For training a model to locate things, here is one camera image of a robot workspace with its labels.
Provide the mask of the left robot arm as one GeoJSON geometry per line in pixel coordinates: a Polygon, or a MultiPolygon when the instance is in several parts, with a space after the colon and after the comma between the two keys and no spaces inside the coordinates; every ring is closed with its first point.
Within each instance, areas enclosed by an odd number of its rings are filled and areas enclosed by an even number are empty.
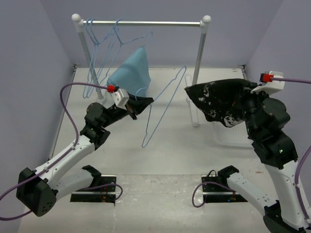
{"type": "Polygon", "coordinates": [[[86,110],[86,124],[70,145],[34,170],[27,167],[20,172],[17,199],[40,217],[50,211],[58,200],[72,192],[80,189],[97,190],[101,185],[101,173],[90,165],[82,167],[74,175],[64,175],[105,143],[110,135],[106,130],[108,126],[126,116],[136,120],[137,115],[153,102],[151,97],[129,95],[124,108],[116,104],[109,108],[96,102],[90,104],[86,110]]]}

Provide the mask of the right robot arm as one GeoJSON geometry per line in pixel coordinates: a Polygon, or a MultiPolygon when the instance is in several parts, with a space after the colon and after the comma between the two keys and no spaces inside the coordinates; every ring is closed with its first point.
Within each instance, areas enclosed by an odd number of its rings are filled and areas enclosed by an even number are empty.
{"type": "Polygon", "coordinates": [[[305,233],[311,228],[311,208],[298,175],[301,168],[294,142],[283,132],[290,116],[284,103],[263,91],[244,88],[239,100],[248,138],[268,171],[276,194],[270,196],[230,167],[217,186],[240,194],[262,215],[272,233],[305,233]]]}

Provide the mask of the black white patterned trousers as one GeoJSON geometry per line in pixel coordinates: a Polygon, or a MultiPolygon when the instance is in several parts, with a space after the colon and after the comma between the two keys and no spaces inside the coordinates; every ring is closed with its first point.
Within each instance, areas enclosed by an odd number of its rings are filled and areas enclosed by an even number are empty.
{"type": "Polygon", "coordinates": [[[208,122],[232,128],[244,121],[242,99],[257,86],[244,79],[224,79],[187,86],[185,91],[208,122]]]}

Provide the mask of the blue wire trouser hanger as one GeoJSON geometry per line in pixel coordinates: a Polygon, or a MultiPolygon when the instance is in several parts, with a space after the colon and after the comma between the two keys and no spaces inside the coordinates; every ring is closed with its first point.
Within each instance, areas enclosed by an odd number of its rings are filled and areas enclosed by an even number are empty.
{"type": "Polygon", "coordinates": [[[141,145],[138,146],[138,144],[135,144],[135,149],[138,150],[140,148],[145,148],[149,145],[150,141],[154,137],[157,130],[159,130],[159,135],[156,137],[155,142],[157,144],[164,143],[169,139],[169,136],[172,134],[169,133],[168,129],[164,129],[165,125],[160,125],[163,118],[165,117],[165,114],[167,110],[170,107],[171,102],[173,101],[181,82],[183,81],[186,72],[187,67],[182,66],[180,69],[177,68],[151,68],[149,69],[151,71],[151,79],[155,80],[157,84],[163,84],[164,82],[167,82],[167,84],[164,86],[163,90],[161,90],[158,95],[154,98],[154,102],[152,104],[149,104],[149,113],[148,113],[148,119],[146,122],[146,128],[145,128],[145,135],[141,142],[141,145]],[[164,110],[162,115],[159,118],[158,123],[155,125],[155,128],[152,132],[149,132],[149,125],[152,122],[151,116],[153,109],[159,110],[160,107],[164,110]]]}

